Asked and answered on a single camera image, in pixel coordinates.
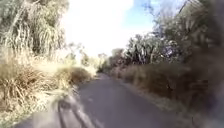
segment sunlight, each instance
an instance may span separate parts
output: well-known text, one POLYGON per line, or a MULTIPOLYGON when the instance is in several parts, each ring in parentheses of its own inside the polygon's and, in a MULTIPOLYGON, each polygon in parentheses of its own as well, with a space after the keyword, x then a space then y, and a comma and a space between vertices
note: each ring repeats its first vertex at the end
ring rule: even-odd
POLYGON ((134 0, 70 0, 61 21, 66 42, 84 44, 89 54, 108 54, 112 48, 124 46, 130 32, 122 27, 122 22, 133 4, 134 0))

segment dry grass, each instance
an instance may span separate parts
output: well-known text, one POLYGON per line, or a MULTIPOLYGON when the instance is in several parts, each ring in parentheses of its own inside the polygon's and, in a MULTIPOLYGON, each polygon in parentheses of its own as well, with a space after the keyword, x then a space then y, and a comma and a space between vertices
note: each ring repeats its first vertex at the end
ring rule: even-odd
POLYGON ((0 127, 10 127, 32 112, 45 109, 94 74, 82 67, 29 56, 3 55, 0 63, 0 127))
POLYGON ((220 71, 215 66, 183 65, 179 63, 159 63, 141 66, 128 66, 124 69, 116 67, 111 74, 138 86, 142 90, 180 101, 188 108, 209 109, 213 100, 213 92, 217 85, 220 71))

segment vegetation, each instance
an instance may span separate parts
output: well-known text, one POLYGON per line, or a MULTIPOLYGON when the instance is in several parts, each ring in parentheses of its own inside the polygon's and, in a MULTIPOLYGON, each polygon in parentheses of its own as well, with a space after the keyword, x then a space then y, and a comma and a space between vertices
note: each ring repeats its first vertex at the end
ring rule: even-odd
POLYGON ((211 108, 223 64, 220 24, 212 5, 191 0, 175 15, 162 10, 154 14, 153 32, 131 38, 104 69, 190 108, 211 108))
POLYGON ((0 1, 0 127, 11 127, 89 80, 94 70, 75 65, 65 48, 60 18, 66 0, 0 1))

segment paved path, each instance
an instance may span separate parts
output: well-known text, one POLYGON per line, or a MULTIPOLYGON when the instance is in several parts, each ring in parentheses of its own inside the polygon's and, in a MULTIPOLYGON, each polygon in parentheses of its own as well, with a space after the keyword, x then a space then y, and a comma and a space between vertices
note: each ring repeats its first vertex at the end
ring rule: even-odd
POLYGON ((49 111, 16 128, 174 128, 175 117, 160 111, 122 83, 100 75, 49 111))

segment sky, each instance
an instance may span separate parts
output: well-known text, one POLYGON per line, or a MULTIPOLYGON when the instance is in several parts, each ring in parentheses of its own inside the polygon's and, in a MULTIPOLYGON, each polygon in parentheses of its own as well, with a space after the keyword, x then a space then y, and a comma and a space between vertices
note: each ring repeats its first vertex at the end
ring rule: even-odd
MULTIPOLYGON (((144 8, 148 0, 69 0, 63 16, 67 43, 82 43, 89 55, 111 54, 130 37, 152 31, 153 17, 144 8)), ((159 8, 157 0, 151 0, 159 8)))

